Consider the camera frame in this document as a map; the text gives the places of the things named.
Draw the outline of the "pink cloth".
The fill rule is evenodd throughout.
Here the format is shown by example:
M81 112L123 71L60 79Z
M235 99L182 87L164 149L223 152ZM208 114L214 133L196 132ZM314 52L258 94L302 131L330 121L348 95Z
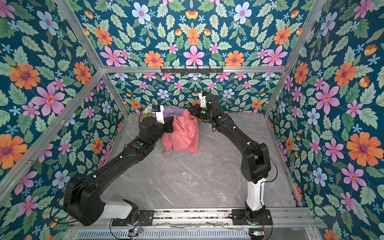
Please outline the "pink cloth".
M188 110L184 110L180 116L173 116L172 133L164 134L162 138L165 150L163 154L173 149L176 152L198 153L199 151L199 128L198 120Z

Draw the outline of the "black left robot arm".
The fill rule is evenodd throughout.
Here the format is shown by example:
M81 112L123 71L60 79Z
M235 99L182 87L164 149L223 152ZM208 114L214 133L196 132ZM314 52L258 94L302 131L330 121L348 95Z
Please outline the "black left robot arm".
M129 168L144 160L164 134L172 133L174 117L163 123L147 117L139 123L139 135L126 144L121 153L84 178L72 178L66 187L63 210L83 226L98 220L120 220L132 226L139 220L139 208L133 202L106 201L101 198L104 191Z

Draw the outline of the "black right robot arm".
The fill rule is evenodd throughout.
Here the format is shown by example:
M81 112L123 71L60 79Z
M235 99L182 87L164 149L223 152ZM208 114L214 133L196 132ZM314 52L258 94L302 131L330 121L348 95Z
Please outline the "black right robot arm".
M227 137L242 155L241 172L248 181L244 218L251 225L267 217L264 202L265 183L271 170L271 159L266 144L259 144L248 137L225 113L215 95L199 94L200 103L188 108L192 116L209 123L212 131Z

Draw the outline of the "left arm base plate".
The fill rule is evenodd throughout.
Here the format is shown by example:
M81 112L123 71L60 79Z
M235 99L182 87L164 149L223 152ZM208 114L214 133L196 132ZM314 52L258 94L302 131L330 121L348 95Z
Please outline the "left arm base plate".
M151 226L154 210L133 210L125 219L113 219L113 227Z

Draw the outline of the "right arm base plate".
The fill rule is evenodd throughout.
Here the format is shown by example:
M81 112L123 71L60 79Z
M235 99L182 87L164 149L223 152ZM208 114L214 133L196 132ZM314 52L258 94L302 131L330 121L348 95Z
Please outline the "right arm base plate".
M272 226L273 220L271 212L265 210L261 215L253 220L249 220L247 217L249 214L246 213L245 209L232 209L232 212L228 215L228 218L232 220L234 226Z

